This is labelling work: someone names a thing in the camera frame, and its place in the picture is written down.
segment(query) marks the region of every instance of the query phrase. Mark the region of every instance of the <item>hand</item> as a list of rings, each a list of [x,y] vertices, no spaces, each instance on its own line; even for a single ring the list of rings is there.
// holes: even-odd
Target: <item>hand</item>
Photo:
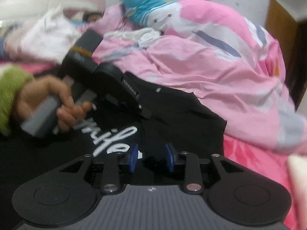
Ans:
[[[56,111],[62,132],[69,131],[72,126],[84,119],[86,113],[92,108],[90,102],[84,102],[81,106],[75,105],[70,87],[62,80],[47,75],[26,83],[16,94],[13,116],[21,120],[28,119],[49,94],[59,95],[63,102],[62,107]]]

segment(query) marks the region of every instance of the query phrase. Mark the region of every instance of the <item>teal pillow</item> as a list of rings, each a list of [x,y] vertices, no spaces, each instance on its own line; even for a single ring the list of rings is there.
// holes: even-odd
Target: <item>teal pillow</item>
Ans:
[[[146,27],[149,11],[166,4],[164,0],[121,0],[125,7],[125,17],[130,21]]]

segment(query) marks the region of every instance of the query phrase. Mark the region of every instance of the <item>white cloth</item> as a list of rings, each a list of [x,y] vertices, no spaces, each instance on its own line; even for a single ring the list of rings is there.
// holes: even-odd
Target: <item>white cloth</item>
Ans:
[[[5,51],[18,59],[61,64],[81,33],[63,15],[63,9],[49,10],[29,28],[22,27],[18,37],[6,42]]]
[[[132,40],[139,44],[142,48],[147,48],[149,45],[156,42],[160,37],[160,32],[154,30],[152,27],[145,27],[134,31],[113,31],[105,33],[105,39],[111,37],[119,37],[123,40]]]
[[[293,196],[297,205],[299,229],[307,229],[307,157],[291,155],[288,157],[289,175]]]

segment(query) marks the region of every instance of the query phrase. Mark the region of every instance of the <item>green knit sleeve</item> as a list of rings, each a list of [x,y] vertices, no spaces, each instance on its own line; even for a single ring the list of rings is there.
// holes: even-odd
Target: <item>green knit sleeve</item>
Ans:
[[[2,66],[0,68],[0,133],[9,135],[9,120],[15,98],[24,82],[32,80],[33,76],[17,66]]]

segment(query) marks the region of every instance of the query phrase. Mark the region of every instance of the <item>black t-shirt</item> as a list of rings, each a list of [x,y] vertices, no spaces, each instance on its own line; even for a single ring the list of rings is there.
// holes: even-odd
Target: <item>black t-shirt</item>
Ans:
[[[150,119],[117,107],[105,99],[96,110],[76,125],[69,134],[35,140],[16,131],[0,139],[0,223],[10,229],[20,220],[10,203],[14,190],[22,183],[84,154],[97,154],[104,160],[108,153],[127,151],[138,145],[139,160],[133,175],[122,175],[124,183],[138,185],[178,184],[167,175],[163,155],[171,142],[180,151],[201,158],[223,154],[226,122],[201,105],[193,93],[185,93],[126,75],[137,87],[140,104],[152,113]]]

